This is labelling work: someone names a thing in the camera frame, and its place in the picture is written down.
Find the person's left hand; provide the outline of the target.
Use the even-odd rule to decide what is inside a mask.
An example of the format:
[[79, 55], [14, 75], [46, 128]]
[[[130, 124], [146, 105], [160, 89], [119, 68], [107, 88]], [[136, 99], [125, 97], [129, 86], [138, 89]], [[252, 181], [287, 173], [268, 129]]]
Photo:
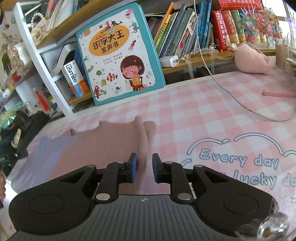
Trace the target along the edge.
[[5, 184], [6, 184], [5, 176], [1, 174], [1, 177], [0, 177], [0, 200], [3, 200], [5, 198], [5, 196], [6, 196], [6, 194], [5, 194], [5, 191], [6, 191]]

